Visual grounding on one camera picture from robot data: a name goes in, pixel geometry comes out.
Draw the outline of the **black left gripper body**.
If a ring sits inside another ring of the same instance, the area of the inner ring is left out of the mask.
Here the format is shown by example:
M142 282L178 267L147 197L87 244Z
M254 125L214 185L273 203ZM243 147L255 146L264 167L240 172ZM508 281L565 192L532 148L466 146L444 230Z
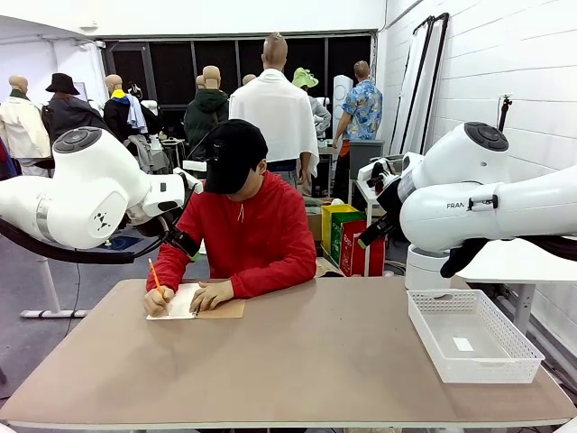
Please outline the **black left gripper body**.
M194 258L200 250L200 243L176 227L173 227L167 234L167 243L179 249L188 258Z

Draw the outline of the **person's right hand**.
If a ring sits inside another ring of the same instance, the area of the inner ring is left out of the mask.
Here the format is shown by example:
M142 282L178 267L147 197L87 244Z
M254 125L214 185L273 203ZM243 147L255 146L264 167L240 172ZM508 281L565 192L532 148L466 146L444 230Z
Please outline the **person's right hand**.
M175 296L175 292L166 287L159 286L150 290L144 297L144 308L151 317L162 317L169 314L169 303Z

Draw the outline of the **person's left hand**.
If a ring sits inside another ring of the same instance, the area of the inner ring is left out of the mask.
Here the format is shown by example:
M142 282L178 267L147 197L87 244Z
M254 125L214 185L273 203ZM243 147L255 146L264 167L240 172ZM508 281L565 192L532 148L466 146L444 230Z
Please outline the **person's left hand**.
M195 292L189 311L198 313L215 309L218 305L234 297L234 289L230 280L219 282L200 282Z

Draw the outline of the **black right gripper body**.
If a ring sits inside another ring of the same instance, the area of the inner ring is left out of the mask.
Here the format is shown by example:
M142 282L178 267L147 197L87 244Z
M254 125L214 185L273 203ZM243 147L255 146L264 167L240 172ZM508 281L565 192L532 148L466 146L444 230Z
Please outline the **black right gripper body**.
M374 221L365 230L366 244L372 244L380 238L385 238L390 234L398 235L402 233L400 228L399 213L386 213Z

